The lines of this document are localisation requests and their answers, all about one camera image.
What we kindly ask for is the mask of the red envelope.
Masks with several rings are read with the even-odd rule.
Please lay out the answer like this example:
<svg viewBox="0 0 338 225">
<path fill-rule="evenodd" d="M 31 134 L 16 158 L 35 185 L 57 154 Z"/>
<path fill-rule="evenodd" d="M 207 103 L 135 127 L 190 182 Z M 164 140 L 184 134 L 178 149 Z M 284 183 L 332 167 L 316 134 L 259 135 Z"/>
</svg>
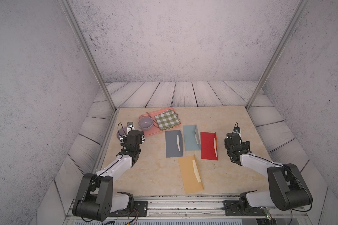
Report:
<svg viewBox="0 0 338 225">
<path fill-rule="evenodd" d="M 201 159 L 218 161 L 216 133 L 201 132 Z"/>
</svg>

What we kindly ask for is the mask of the grey envelope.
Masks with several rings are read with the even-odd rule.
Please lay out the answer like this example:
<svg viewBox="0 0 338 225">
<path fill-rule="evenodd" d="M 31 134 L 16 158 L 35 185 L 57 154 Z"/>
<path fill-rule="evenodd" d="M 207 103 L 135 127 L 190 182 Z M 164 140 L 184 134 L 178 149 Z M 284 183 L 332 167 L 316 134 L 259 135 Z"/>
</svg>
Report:
<svg viewBox="0 0 338 225">
<path fill-rule="evenodd" d="M 181 130 L 165 132 L 166 157 L 183 156 L 183 137 Z"/>
</svg>

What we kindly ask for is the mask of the light blue envelope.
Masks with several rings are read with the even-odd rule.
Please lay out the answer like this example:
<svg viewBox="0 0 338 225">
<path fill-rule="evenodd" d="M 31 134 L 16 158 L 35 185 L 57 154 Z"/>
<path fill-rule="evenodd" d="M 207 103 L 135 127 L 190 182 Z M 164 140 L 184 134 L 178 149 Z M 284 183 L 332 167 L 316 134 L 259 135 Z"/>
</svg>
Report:
<svg viewBox="0 0 338 225">
<path fill-rule="evenodd" d="M 197 125 L 183 126 L 186 151 L 200 151 L 200 132 Z"/>
</svg>

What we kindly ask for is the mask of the yellow envelope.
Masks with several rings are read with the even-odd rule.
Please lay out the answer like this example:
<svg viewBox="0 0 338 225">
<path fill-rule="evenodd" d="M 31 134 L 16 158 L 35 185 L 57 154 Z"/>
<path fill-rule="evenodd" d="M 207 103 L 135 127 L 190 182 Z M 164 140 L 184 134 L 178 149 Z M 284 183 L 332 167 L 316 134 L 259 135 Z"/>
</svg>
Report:
<svg viewBox="0 0 338 225">
<path fill-rule="evenodd" d="M 204 186 L 195 156 L 180 157 L 178 162 L 185 193 L 192 194 L 203 191 Z"/>
</svg>

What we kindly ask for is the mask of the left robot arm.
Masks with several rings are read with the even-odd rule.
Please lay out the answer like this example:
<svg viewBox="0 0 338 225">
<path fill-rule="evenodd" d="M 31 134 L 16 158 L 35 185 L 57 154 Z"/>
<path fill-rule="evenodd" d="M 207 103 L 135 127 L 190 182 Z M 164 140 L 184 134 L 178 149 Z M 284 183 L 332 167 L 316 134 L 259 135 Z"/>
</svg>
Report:
<svg viewBox="0 0 338 225">
<path fill-rule="evenodd" d="M 145 141 L 143 131 L 131 130 L 121 142 L 122 149 L 116 159 L 96 173 L 86 173 L 80 183 L 72 214 L 84 221 L 103 222 L 111 214 L 134 211 L 133 195 L 113 192 L 113 185 L 121 175 L 138 161 Z"/>
</svg>

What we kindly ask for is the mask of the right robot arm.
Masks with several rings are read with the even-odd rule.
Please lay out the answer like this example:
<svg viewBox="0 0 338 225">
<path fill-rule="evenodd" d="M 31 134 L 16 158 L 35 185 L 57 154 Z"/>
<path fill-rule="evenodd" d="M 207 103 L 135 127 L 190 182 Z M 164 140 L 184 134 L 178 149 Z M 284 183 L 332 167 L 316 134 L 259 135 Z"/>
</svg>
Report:
<svg viewBox="0 0 338 225">
<path fill-rule="evenodd" d="M 250 151 L 250 142 L 244 142 L 239 133 L 228 133 L 224 147 L 231 162 L 250 168 L 268 179 L 269 191 L 249 191 L 240 194 L 239 202 L 244 208 L 277 207 L 282 211 L 312 206 L 313 197 L 298 167 L 280 164 Z"/>
</svg>

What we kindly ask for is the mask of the lilac bowl on table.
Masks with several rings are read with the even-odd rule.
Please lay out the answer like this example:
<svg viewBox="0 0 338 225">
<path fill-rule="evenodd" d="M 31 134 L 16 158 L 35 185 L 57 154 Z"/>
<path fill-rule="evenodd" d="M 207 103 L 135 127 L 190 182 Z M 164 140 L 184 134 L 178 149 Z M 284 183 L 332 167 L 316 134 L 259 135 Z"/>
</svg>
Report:
<svg viewBox="0 0 338 225">
<path fill-rule="evenodd" d="M 120 138 L 126 137 L 127 134 L 128 134 L 128 132 L 127 132 L 127 127 L 123 127 L 123 128 L 120 128 L 120 129 L 117 131 L 116 137 L 117 137 L 118 139 L 120 139 Z"/>
</svg>

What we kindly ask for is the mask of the lilac bowl on tray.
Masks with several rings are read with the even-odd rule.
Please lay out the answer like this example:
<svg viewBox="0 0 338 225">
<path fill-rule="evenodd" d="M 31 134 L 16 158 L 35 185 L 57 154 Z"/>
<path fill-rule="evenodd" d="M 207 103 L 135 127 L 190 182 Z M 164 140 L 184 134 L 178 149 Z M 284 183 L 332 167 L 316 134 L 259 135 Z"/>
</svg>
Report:
<svg viewBox="0 0 338 225">
<path fill-rule="evenodd" d="M 138 126 L 143 131 L 150 130 L 153 127 L 153 121 L 149 117 L 142 117 L 138 121 Z"/>
</svg>

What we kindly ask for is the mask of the pink tray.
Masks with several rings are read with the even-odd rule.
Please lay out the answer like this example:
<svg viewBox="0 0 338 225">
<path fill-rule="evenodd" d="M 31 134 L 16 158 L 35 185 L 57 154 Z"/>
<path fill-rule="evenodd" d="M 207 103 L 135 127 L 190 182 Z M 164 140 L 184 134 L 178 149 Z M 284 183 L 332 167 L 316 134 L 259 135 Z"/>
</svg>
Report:
<svg viewBox="0 0 338 225">
<path fill-rule="evenodd" d="M 154 122 L 156 122 L 155 117 L 158 116 L 158 115 L 160 115 L 160 114 L 162 114 L 162 113 L 167 112 L 168 110 L 171 110 L 176 115 L 177 120 L 179 121 L 179 123 L 177 125 L 175 125 L 175 126 L 171 126 L 168 129 L 165 129 L 165 130 L 160 130 L 160 128 L 157 128 L 155 125 L 153 125 L 149 130 L 145 130 L 144 131 L 145 136 L 155 135 L 155 134 L 158 134 L 158 133 L 163 132 L 163 131 L 167 131 L 167 130 L 170 130 L 170 129 L 173 129 L 173 128 L 177 128 L 177 127 L 179 127 L 181 125 L 181 122 L 180 122 L 178 114 L 176 113 L 176 111 L 174 110 L 174 108 L 171 108 L 171 107 L 150 112 L 149 115 L 152 117 L 152 119 L 154 120 Z"/>
</svg>

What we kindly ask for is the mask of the green checkered cloth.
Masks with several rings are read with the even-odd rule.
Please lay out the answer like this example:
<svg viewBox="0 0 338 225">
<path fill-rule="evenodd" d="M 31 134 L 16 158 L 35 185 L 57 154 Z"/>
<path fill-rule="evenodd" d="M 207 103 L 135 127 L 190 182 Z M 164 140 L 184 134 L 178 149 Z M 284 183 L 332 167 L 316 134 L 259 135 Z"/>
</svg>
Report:
<svg viewBox="0 0 338 225">
<path fill-rule="evenodd" d="M 169 109 L 159 115 L 155 116 L 155 120 L 158 124 L 158 127 L 161 131 L 171 129 L 175 126 L 178 126 L 181 124 L 180 119 L 176 112 Z"/>
</svg>

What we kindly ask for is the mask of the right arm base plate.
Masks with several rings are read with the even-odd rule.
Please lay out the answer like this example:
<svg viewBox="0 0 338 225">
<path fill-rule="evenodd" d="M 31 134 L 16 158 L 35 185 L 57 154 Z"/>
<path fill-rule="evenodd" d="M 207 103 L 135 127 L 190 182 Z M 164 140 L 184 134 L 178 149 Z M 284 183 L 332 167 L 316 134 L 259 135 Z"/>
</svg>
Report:
<svg viewBox="0 0 338 225">
<path fill-rule="evenodd" d="M 238 200 L 225 200 L 223 201 L 223 207 L 221 208 L 226 216 L 266 216 L 266 212 L 263 207 L 252 207 L 249 205 L 246 194 L 254 191 L 244 192 L 239 195 Z"/>
</svg>

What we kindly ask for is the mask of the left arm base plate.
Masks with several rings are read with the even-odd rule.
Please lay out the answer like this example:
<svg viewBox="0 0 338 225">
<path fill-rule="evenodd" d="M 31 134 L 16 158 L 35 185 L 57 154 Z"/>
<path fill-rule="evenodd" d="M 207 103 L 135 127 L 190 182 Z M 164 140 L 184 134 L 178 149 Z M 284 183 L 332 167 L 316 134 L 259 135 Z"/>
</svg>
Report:
<svg viewBox="0 0 338 225">
<path fill-rule="evenodd" d="M 112 212 L 108 217 L 146 217 L 148 201 L 129 201 L 127 208 Z"/>
</svg>

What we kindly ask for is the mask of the aluminium front rail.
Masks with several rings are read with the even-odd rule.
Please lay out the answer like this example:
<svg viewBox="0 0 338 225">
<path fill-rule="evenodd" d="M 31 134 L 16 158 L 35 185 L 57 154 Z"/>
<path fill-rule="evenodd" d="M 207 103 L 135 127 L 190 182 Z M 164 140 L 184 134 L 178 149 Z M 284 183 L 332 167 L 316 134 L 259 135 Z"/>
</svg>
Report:
<svg viewBox="0 0 338 225">
<path fill-rule="evenodd" d="M 238 195 L 136 197 L 148 201 L 146 217 L 108 217 L 104 225 L 310 225 L 305 212 L 265 209 L 266 216 L 226 216 L 223 201 Z"/>
</svg>

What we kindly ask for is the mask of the left aluminium frame post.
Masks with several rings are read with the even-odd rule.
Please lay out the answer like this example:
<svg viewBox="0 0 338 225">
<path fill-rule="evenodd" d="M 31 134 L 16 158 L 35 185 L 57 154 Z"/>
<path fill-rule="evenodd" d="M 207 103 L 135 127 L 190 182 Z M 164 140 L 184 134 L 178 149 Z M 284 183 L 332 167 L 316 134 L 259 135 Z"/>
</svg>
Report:
<svg viewBox="0 0 338 225">
<path fill-rule="evenodd" d="M 113 100 L 112 100 L 112 98 L 110 96 L 110 93 L 109 93 L 109 91 L 107 89 L 107 86 L 105 85 L 104 80 L 103 80 L 103 78 L 101 76 L 100 70 L 99 70 L 99 68 L 98 68 L 98 66 L 97 66 L 97 64 L 95 62 L 95 59 L 94 59 L 94 57 L 93 57 L 93 55 L 92 55 L 92 53 L 90 51 L 90 48 L 89 48 L 89 46 L 88 46 L 88 44 L 87 44 L 87 42 L 85 40 L 85 37 L 84 37 L 83 33 L 81 31 L 79 23 L 78 23 L 78 21 L 77 21 L 77 19 L 75 17 L 75 14 L 73 12 L 73 9 L 72 9 L 71 5 L 70 5 L 70 1 L 68 1 L 68 0 L 61 0 L 59 2 L 62 4 L 63 10 L 64 10 L 64 12 L 66 14 L 66 17 L 67 17 L 67 19 L 68 19 L 68 21 L 70 23 L 70 26 L 71 26 L 71 28 L 72 28 L 72 30 L 73 30 L 73 32 L 74 32 L 77 40 L 79 41 L 79 44 L 80 44 L 80 46 L 82 48 L 82 51 L 83 51 L 83 53 L 84 53 L 84 55 L 85 55 L 85 57 L 86 57 L 89 65 L 90 65 L 90 67 L 91 67 L 91 69 L 92 69 L 92 71 L 94 73 L 94 76 L 95 76 L 95 78 L 96 78 L 96 80 L 97 80 L 97 82 L 98 82 L 98 84 L 100 86 L 100 89 L 103 91 L 104 97 L 108 101 L 110 108 L 113 111 L 115 111 L 116 110 L 115 104 L 113 103 Z"/>
</svg>

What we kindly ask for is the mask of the aluminium frame post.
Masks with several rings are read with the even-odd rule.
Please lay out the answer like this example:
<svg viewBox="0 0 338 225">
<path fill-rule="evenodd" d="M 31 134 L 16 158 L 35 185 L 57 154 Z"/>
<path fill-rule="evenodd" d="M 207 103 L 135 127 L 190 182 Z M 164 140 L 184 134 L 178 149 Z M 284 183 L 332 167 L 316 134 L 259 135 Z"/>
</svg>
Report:
<svg viewBox="0 0 338 225">
<path fill-rule="evenodd" d="M 257 96 L 260 93 L 260 90 L 263 88 L 263 86 L 265 85 L 268 77 L 270 76 L 276 62 L 278 61 L 278 59 L 280 58 L 280 55 L 282 54 L 283 50 L 285 49 L 285 46 L 287 44 L 287 42 L 289 41 L 290 37 L 292 36 L 292 34 L 295 31 L 296 26 L 298 25 L 301 17 L 303 16 L 303 14 L 305 13 L 308 4 L 309 4 L 309 0 L 301 0 L 298 3 L 298 6 L 296 8 L 296 10 L 294 11 L 294 14 L 291 18 L 291 20 L 289 21 L 287 27 L 285 28 L 281 39 L 277 45 L 277 47 L 275 48 L 275 51 L 273 52 L 267 66 L 265 67 L 265 70 L 263 71 L 259 81 L 257 82 L 256 87 L 253 90 L 253 93 L 246 105 L 246 110 L 249 111 L 250 108 L 254 105 L 254 102 L 257 99 Z"/>
<path fill-rule="evenodd" d="M 70 1 L 68 1 L 68 0 L 61 0 L 59 2 L 62 4 L 63 10 L 64 10 L 64 12 L 66 14 L 66 17 L 67 17 L 67 19 L 68 19 L 68 21 L 70 23 L 70 26 L 71 26 L 71 28 L 72 28 L 72 30 L 73 30 L 73 32 L 74 32 L 77 40 L 79 41 L 79 44 L 80 44 L 80 46 L 82 48 L 82 51 L 83 51 L 83 53 L 84 53 L 84 55 L 85 55 L 85 57 L 86 57 L 89 65 L 90 65 L 90 67 L 91 67 L 91 69 L 92 69 L 92 71 L 94 73 L 94 76 L 95 76 L 95 78 L 96 78 L 96 80 L 97 80 L 97 82 L 98 82 L 98 84 L 100 86 L 100 89 L 103 91 L 104 97 L 108 101 L 110 108 L 113 111 L 115 111 L 116 110 L 115 104 L 113 103 L 113 100 L 112 100 L 112 98 L 110 96 L 110 93 L 109 93 L 109 91 L 107 89 L 107 86 L 105 85 L 104 80 L 103 80 L 103 78 L 101 76 L 100 70 L 99 70 L 99 68 L 98 68 L 98 66 L 97 66 L 97 64 L 95 62 L 95 59 L 94 59 L 94 57 L 93 57 L 93 55 L 92 55 L 92 53 L 90 51 L 90 48 L 89 48 L 89 46 L 88 46 L 88 44 L 87 44 L 87 42 L 85 40 L 85 37 L 84 37 L 83 33 L 81 31 L 79 23 L 78 23 L 78 21 L 77 21 L 77 19 L 75 17 L 75 14 L 73 12 L 73 9 L 72 9 L 71 5 L 70 5 Z"/>
</svg>

